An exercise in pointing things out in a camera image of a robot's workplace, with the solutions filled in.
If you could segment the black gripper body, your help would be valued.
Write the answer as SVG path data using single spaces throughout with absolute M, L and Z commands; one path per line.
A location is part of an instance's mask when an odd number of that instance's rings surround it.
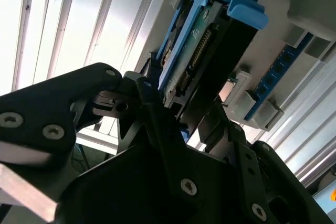
M 57 223 L 239 223 L 238 160 L 230 165 L 183 140 L 137 144 L 75 179 L 56 210 Z

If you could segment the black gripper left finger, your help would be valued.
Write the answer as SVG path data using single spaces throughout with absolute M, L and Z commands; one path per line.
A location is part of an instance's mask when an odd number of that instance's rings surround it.
M 50 202 L 45 187 L 58 182 L 46 173 L 61 170 L 76 134 L 103 116 L 118 119 L 122 152 L 183 140 L 150 79 L 95 63 L 1 97 L 1 190 L 22 203 Z

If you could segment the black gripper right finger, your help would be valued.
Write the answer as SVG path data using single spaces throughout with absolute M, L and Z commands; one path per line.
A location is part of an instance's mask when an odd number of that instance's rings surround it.
M 223 161 L 226 223 L 328 223 L 316 203 L 276 152 L 266 143 L 248 143 L 230 121 L 220 99 L 199 104 L 198 125 L 205 152 Z

